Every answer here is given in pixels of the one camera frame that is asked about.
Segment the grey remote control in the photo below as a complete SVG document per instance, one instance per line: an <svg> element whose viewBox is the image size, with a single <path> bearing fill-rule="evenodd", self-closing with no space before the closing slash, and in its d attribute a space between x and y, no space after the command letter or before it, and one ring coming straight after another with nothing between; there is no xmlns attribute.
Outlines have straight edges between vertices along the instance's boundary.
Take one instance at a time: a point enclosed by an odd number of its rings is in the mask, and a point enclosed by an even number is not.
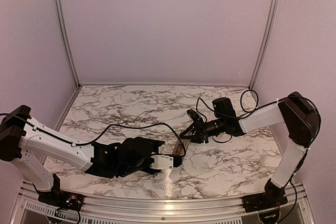
<svg viewBox="0 0 336 224"><path fill-rule="evenodd" d="M187 152L189 146L190 146L190 143L191 143L190 140L180 139L180 134L179 134L179 138L176 141L176 144L173 148L171 156L174 157L174 158L184 157L186 155L186 152Z"/></svg>

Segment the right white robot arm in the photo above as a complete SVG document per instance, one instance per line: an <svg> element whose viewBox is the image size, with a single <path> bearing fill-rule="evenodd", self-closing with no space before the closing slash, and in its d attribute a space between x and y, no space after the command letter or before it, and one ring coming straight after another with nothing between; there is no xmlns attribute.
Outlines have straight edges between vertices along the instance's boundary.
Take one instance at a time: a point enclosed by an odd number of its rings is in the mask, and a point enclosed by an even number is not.
<svg viewBox="0 0 336 224"><path fill-rule="evenodd" d="M208 143L209 137L226 133L231 137L243 136L255 130L276 124L285 124L289 142L282 159L260 195L260 203L271 207L282 191L303 165L309 148L317 138L321 127L321 115L311 100L299 92L293 92L278 101L265 104L237 116L230 98L223 97L212 102L215 119L205 122L197 110L189 109L187 115L192 124L181 134L181 139L192 143Z"/></svg>

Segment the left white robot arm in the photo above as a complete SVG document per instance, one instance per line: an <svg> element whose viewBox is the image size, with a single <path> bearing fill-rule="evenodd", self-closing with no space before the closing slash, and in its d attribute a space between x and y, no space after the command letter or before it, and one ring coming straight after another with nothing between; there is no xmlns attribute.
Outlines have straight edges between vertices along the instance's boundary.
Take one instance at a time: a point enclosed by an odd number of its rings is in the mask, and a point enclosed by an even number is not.
<svg viewBox="0 0 336 224"><path fill-rule="evenodd" d="M29 113L25 105L12 113L1 113L1 160L15 165L56 206L66 202L66 193L34 153L103 178L126 177L137 171L153 174L173 167L172 157L159 154L162 141L136 137L109 145L84 143L46 127Z"/></svg>

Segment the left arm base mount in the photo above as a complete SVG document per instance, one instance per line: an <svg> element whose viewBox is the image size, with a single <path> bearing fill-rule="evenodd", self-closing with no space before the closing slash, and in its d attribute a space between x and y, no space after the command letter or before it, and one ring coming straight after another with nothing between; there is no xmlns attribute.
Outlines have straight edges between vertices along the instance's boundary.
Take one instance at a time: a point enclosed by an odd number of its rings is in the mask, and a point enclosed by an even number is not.
<svg viewBox="0 0 336 224"><path fill-rule="evenodd" d="M82 194L61 191L59 193L38 192L38 200L61 209L80 211L84 196Z"/></svg>

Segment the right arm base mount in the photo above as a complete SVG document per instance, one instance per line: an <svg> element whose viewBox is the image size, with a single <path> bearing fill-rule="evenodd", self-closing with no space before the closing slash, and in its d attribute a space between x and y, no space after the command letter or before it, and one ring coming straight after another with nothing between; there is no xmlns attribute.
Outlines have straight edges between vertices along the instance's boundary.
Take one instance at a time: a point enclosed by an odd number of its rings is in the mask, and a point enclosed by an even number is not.
<svg viewBox="0 0 336 224"><path fill-rule="evenodd" d="M285 193L273 197L264 192L243 196L242 202L245 212L254 212L285 205L288 203L288 199Z"/></svg>

